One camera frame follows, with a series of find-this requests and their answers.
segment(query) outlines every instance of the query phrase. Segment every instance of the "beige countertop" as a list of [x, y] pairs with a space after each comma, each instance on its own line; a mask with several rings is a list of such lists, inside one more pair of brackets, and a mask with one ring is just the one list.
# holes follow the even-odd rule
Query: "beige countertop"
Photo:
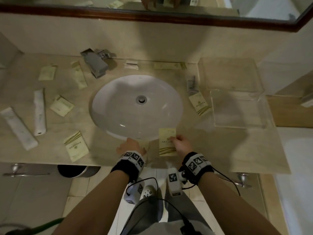
[[[79, 60], [88, 87], [78, 90], [71, 78], [72, 61]], [[41, 67], [58, 66], [53, 81], [38, 81]], [[268, 109], [266, 129], [217, 128], [214, 126], [212, 112], [199, 117], [186, 93], [186, 78], [197, 76], [201, 92], [210, 104], [209, 91], [204, 90], [202, 76], [198, 74], [197, 64], [188, 64], [187, 70], [155, 70], [153, 62], [139, 61], [139, 70], [124, 69], [124, 60], [110, 59], [111, 70], [95, 79], [80, 57], [58, 55], [25, 54], [18, 57], [8, 68], [0, 88], [0, 110], [13, 107], [31, 132], [34, 130], [33, 91], [45, 88], [47, 132], [36, 137], [39, 145], [26, 151], [0, 117], [0, 162], [73, 164], [63, 145], [64, 139], [81, 131], [89, 148], [89, 154], [76, 161], [77, 165], [112, 166], [119, 155], [115, 148], [122, 142], [100, 130], [89, 115], [90, 103], [96, 92], [113, 79], [126, 75], [151, 75], [159, 78], [179, 93], [183, 102], [183, 115], [177, 126], [177, 134], [186, 135], [194, 150], [203, 153], [215, 167], [234, 172], [290, 173], [290, 169]], [[59, 94], [73, 103], [75, 107], [65, 117], [49, 109], [54, 97]], [[159, 157], [159, 141], [149, 144], [147, 165], [165, 168], [166, 161], [177, 163], [176, 157]]]

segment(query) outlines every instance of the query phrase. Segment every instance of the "clear plastic tray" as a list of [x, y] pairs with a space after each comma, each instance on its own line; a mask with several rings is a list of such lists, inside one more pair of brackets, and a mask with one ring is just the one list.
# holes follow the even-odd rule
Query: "clear plastic tray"
[[265, 128], [266, 115], [260, 97], [238, 91], [211, 90], [216, 127]]
[[264, 92], [257, 67], [251, 58], [201, 58], [198, 67], [208, 90]]

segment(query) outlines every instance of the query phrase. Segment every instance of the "wooden mirror frame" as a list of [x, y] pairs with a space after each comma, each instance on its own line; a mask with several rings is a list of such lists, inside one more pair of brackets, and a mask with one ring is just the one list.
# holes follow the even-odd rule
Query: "wooden mirror frame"
[[130, 11], [99, 7], [53, 5], [18, 6], [0, 4], [0, 12], [26, 15], [96, 18], [121, 21], [159, 22], [298, 32], [313, 17], [313, 3], [294, 22], [260, 18], [224, 17], [167, 12]]

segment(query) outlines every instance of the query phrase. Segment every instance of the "person's left arm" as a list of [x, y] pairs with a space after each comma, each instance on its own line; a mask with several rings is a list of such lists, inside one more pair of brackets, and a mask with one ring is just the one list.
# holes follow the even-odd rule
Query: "person's left arm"
[[[126, 151], [137, 151], [144, 155], [146, 151], [140, 149], [139, 143], [128, 138], [127, 141], [116, 149], [118, 154]], [[53, 235], [103, 235], [108, 234], [114, 221], [119, 203], [122, 199], [123, 192], [132, 177], [135, 170], [129, 170], [131, 166], [127, 166], [127, 173], [123, 171], [124, 165], [119, 163], [95, 189], [93, 189], [62, 221], [62, 223], [53, 232]]]

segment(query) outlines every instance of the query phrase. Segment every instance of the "sink basin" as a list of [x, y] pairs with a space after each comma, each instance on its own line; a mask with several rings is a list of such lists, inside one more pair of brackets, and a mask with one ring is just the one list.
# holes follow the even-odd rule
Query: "sink basin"
[[152, 141], [159, 128], [175, 128], [182, 100], [166, 82], [147, 75], [129, 75], [102, 87], [92, 101], [91, 117], [113, 137]]

